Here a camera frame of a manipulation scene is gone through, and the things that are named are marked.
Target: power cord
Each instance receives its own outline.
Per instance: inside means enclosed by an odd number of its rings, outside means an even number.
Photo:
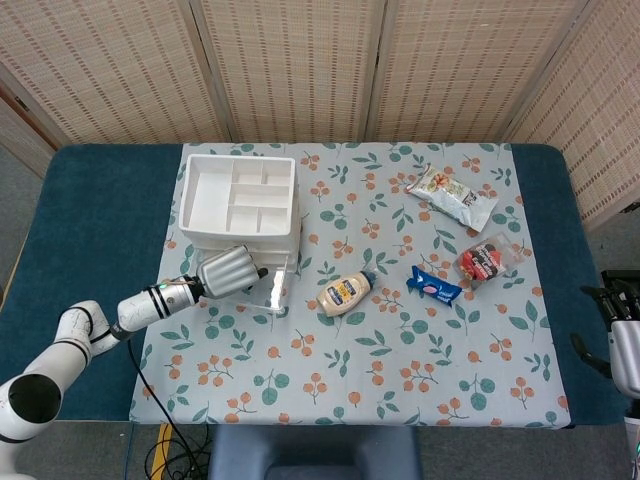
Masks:
[[[160,407],[160,410],[162,410],[162,413],[164,414],[164,416],[167,418],[167,421],[169,422],[169,424],[171,425],[171,427],[173,428],[173,430],[175,430],[176,435],[178,435],[179,437],[179,441],[175,440],[175,439],[166,439],[166,440],[162,440],[158,443],[156,443],[151,450],[149,450],[149,452],[147,453],[147,457],[145,458],[145,465],[144,465],[144,469],[145,469],[145,475],[147,477],[147,480],[151,480],[152,477],[157,473],[156,472],[151,472],[149,473],[148,471],[148,460],[150,457],[150,454],[152,451],[155,451],[155,448],[158,445],[164,445],[165,443],[176,443],[177,445],[179,445],[185,453],[176,455],[170,459],[167,459],[166,457],[164,458],[164,465],[161,468],[164,467],[168,467],[169,465],[171,465],[172,463],[175,463],[176,461],[182,459],[182,458],[188,458],[189,459],[189,464],[186,470],[184,471],[176,471],[176,472],[168,472],[167,470],[164,470],[165,472],[169,473],[169,478],[171,478],[172,480],[181,480],[181,479],[199,479],[199,480],[204,480],[207,478],[207,472],[205,470],[204,474],[202,472],[202,466],[198,463],[197,458],[202,455],[202,453],[204,453],[204,449],[206,448],[206,444],[209,442],[209,429],[207,428],[207,436],[206,436],[206,440],[205,440],[205,444],[204,445],[198,445],[198,449],[196,449],[196,451],[194,452],[193,450],[191,450],[191,447],[189,447],[189,444],[187,443],[187,440],[184,438],[184,436],[182,435],[182,432],[180,432],[180,430],[178,429],[178,427],[176,426],[175,423],[173,423],[173,419],[171,418],[171,415],[169,415],[169,412],[167,412],[167,410],[164,408],[164,406],[162,405],[162,403],[160,402],[160,399],[158,399],[158,397],[156,396],[156,394],[154,393],[153,389],[151,388],[151,386],[149,385],[149,382],[147,382],[147,379],[145,378],[144,374],[142,373],[142,370],[140,369],[140,365],[138,365],[138,362],[135,359],[135,355],[133,353],[133,345],[131,343],[131,340],[127,341],[127,349],[129,350],[129,359],[131,360],[131,363],[133,364],[136,372],[138,372],[138,375],[140,376],[140,379],[142,380],[142,383],[144,384],[145,387],[147,387],[147,391],[151,394],[151,396],[153,397],[153,399],[155,400],[155,402],[158,404],[158,407]]]
[[[205,440],[204,440],[204,443],[202,445],[199,445],[198,442],[196,442],[193,438],[191,438],[191,437],[189,437],[189,438],[191,439],[191,441],[193,443],[195,443],[198,446],[197,449],[192,450],[193,454],[196,457],[196,460],[199,459],[199,457],[201,455],[205,455],[205,461],[204,461],[204,464],[202,466],[208,467],[209,456],[210,456],[211,452],[207,451],[206,448],[211,443],[211,439],[209,438],[209,428],[208,428],[207,425],[205,425],[205,429],[206,429]],[[161,441],[157,442],[155,445],[153,445],[149,449],[149,451],[147,452],[147,455],[145,457],[145,461],[144,461],[145,475],[147,476],[147,478],[154,478],[155,475],[159,471],[161,471],[162,469],[165,469],[164,471],[167,472],[169,478],[172,479],[172,480],[182,480],[182,479],[186,479],[186,478],[200,478],[200,477],[189,476],[190,472],[188,470],[185,470],[184,468],[182,470],[178,469],[178,470],[176,470],[174,472],[170,471],[171,466],[174,463],[178,463],[181,460],[189,457],[189,455],[186,453],[186,451],[184,453],[180,453],[180,454],[174,455],[174,456],[169,457],[169,458],[165,457],[164,456],[165,450],[162,447],[164,447],[165,444],[172,444],[172,443],[175,443],[179,447],[184,448],[182,443],[179,442],[178,440],[168,438],[168,439],[161,440]],[[151,456],[155,453],[155,451],[156,451],[156,449],[158,447],[161,447],[161,451],[162,451],[162,454],[163,454],[163,464],[161,466],[159,466],[158,468],[156,468],[156,470],[154,470],[153,472],[149,472],[149,460],[151,459]]]

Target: black cable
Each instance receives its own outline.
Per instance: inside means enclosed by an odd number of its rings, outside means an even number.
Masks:
[[[185,440],[184,436],[182,435],[182,433],[180,432],[178,427],[176,427],[176,424],[173,423],[171,415],[169,415],[169,412],[167,412],[167,410],[164,408],[164,406],[160,402],[160,399],[156,396],[156,394],[154,393],[153,389],[149,385],[149,382],[147,382],[147,379],[145,378],[144,374],[142,373],[142,370],[140,369],[140,365],[138,365],[138,362],[135,359],[135,355],[133,354],[133,344],[131,343],[131,340],[127,341],[127,349],[129,350],[129,358],[131,359],[131,363],[133,363],[133,366],[136,369],[136,372],[138,372],[138,375],[140,376],[140,379],[142,380],[142,383],[144,383],[144,386],[147,387],[147,391],[151,394],[153,399],[156,401],[156,403],[160,407],[160,410],[162,410],[162,413],[164,414],[164,416],[169,421],[169,424],[175,430],[176,434],[178,435],[178,437],[182,441],[182,443],[183,443],[182,448],[184,448],[184,450],[187,452],[187,455],[188,455],[189,460],[190,460],[189,473],[191,473],[193,470],[197,469],[198,470],[198,476],[200,478],[206,478],[206,477],[203,477],[202,470],[200,469],[200,465],[196,461],[196,457],[193,454],[193,452],[191,451],[191,448],[189,448],[189,444]]]
[[[198,442],[196,442],[192,437],[189,437],[190,440],[195,443],[198,448],[196,450],[193,450],[193,454],[195,455],[196,459],[198,459],[201,455],[206,454],[207,455],[207,459],[209,458],[211,452],[206,450],[206,447],[211,443],[211,440],[209,439],[209,428],[205,425],[206,428],[206,435],[205,435],[205,440],[204,443],[202,445],[200,445]],[[159,442],[156,442],[147,452],[147,455],[145,456],[145,460],[144,460],[144,469],[145,469],[145,475],[147,476],[147,478],[153,478],[153,476],[158,473],[160,470],[162,470],[163,468],[166,468],[167,473],[169,475],[170,478],[175,479],[175,476],[177,474],[182,475],[181,478],[186,478],[186,475],[189,474],[189,470],[187,470],[186,472],[182,472],[182,471],[176,471],[173,472],[173,474],[171,472],[169,472],[169,468],[171,467],[172,464],[178,462],[179,460],[183,459],[183,458],[187,458],[189,457],[189,455],[186,453],[180,453],[178,455],[174,455],[170,458],[167,459],[166,456],[164,456],[164,448],[162,449],[162,455],[163,455],[163,459],[164,459],[164,463],[158,467],[156,470],[154,470],[153,472],[149,472],[149,459],[151,457],[151,455],[153,453],[155,453],[156,449],[158,447],[162,447],[164,446],[164,444],[171,444],[171,443],[175,443],[177,445],[179,445],[180,447],[182,447],[184,449],[184,446],[182,445],[182,442],[180,442],[179,440],[175,440],[172,438],[167,438],[164,440],[161,440]]]

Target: floral tablecloth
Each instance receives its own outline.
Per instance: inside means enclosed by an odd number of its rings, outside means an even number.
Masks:
[[[284,313],[203,300],[147,329],[141,367],[177,422],[570,422],[509,144],[185,145],[159,280],[196,268],[177,225],[191,153],[296,159],[303,233]],[[498,196],[482,234],[403,192],[429,162]],[[498,232],[526,261],[472,292],[452,263]],[[408,291],[415,264],[465,288],[454,308]],[[379,273],[369,296],[342,317],[324,315],[317,292],[363,268]],[[164,421],[140,379],[130,416]]]

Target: granola bar wrapper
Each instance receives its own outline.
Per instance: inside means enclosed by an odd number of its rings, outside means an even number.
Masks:
[[[430,164],[405,191],[428,201],[437,210],[476,232],[482,231],[498,203],[497,197],[480,196]]]

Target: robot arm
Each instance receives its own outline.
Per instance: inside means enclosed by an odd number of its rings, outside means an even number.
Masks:
[[[14,465],[19,449],[56,419],[64,392],[92,358],[136,331],[198,302],[250,287],[267,274],[258,269],[246,247],[235,247],[187,275],[145,288],[118,304],[118,319],[109,325],[98,303],[69,307],[59,318],[53,343],[25,371],[0,386],[0,480],[26,480]]]

